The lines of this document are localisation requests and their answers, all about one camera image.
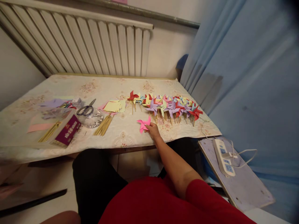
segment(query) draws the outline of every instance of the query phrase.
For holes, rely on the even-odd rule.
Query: scissor handle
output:
[[[77,115],[83,115],[84,114],[84,111],[88,108],[88,106],[84,106],[84,107],[81,107],[78,111],[77,111]]]
[[[88,116],[88,115],[91,115],[92,113],[93,113],[93,107],[92,106],[84,106],[84,107],[81,107],[77,111],[77,115],[79,115],[79,116],[81,116],[81,115]]]

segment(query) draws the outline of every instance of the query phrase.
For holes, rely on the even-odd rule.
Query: knee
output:
[[[105,166],[108,161],[107,154],[101,149],[86,149],[82,151],[73,162],[73,170],[85,170],[91,171],[101,170],[102,166]]]

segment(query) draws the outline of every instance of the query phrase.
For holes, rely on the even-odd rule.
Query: power cord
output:
[[[234,168],[242,168],[243,166],[245,166],[247,163],[249,163],[251,160],[253,160],[253,158],[256,156],[256,154],[258,153],[258,150],[257,149],[246,149],[246,150],[243,150],[242,152],[239,152],[239,153],[234,153],[234,151],[235,152],[237,152],[236,150],[235,150],[235,148],[234,148],[234,143],[233,143],[233,141],[232,140],[230,140],[231,141],[231,147],[233,148],[233,153],[232,153],[232,160],[231,160],[231,166],[232,167],[234,167]],[[242,166],[234,166],[233,165],[233,162],[234,162],[234,156],[236,156],[236,155],[240,155],[240,154],[242,154],[242,153],[244,153],[244,152],[247,152],[247,151],[256,151],[255,152],[255,154],[253,155],[253,157],[251,158],[251,159],[249,159],[246,163],[244,163]]]
[[[207,121],[207,120],[204,120],[204,119],[202,119],[201,117],[199,117],[201,120],[203,120],[203,123],[205,123],[205,122],[210,122],[210,121]],[[202,131],[202,134],[204,134],[205,135],[205,137],[207,138],[207,139],[209,139],[209,140],[213,140],[214,138],[208,138],[207,136],[206,136],[206,132],[203,130],[203,126],[202,126],[202,128],[201,128],[201,131]]]
[[[210,122],[210,121],[207,121],[207,120],[204,120],[204,119],[202,119],[201,117],[199,117],[201,120],[203,120],[203,122],[205,123],[205,122]],[[201,128],[201,131],[202,131],[202,133],[205,135],[205,137],[207,138],[207,139],[209,139],[209,140],[213,140],[213,139],[215,139],[215,138],[208,138],[207,137],[207,135],[206,135],[206,132],[203,130],[203,126],[202,126],[202,128]],[[258,153],[258,150],[257,149],[246,149],[246,150],[243,150],[242,152],[239,152],[239,153],[237,153],[237,151],[235,150],[235,148],[234,148],[234,143],[233,143],[233,141],[232,140],[230,140],[231,141],[231,147],[233,148],[233,153],[232,153],[232,160],[231,160],[231,166],[232,167],[234,167],[234,168],[242,168],[243,166],[245,166],[247,163],[249,163],[251,160],[253,160],[253,158],[256,156],[256,154]],[[253,157],[251,158],[251,159],[249,159],[246,163],[244,163],[242,166],[234,166],[233,165],[233,162],[234,162],[234,156],[236,156],[236,155],[240,155],[240,154],[242,154],[242,153],[244,153],[244,152],[247,152],[247,151],[256,151],[255,152],[255,154],[253,155]]]

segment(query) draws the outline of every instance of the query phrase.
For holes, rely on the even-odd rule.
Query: wall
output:
[[[142,16],[101,8],[71,0],[42,0],[67,7],[98,12],[154,25],[150,36],[147,76],[175,78],[178,60],[189,52],[197,29],[184,27]],[[208,0],[128,0],[128,5],[200,22]]]
[[[0,28],[0,110],[45,80],[42,73]]]

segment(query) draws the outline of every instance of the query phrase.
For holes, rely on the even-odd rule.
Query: floor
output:
[[[128,182],[143,176],[157,176],[163,168],[157,149],[114,155],[111,156],[110,162],[119,175]],[[72,162],[47,168],[30,168],[23,183],[22,188],[11,195],[10,200],[1,201],[0,209],[4,203],[7,205],[14,199],[26,200],[28,197],[44,196],[65,188],[68,192],[54,200],[1,218],[0,223],[38,224],[63,211],[78,211]],[[258,224],[288,223],[261,209],[254,209],[245,214]]]

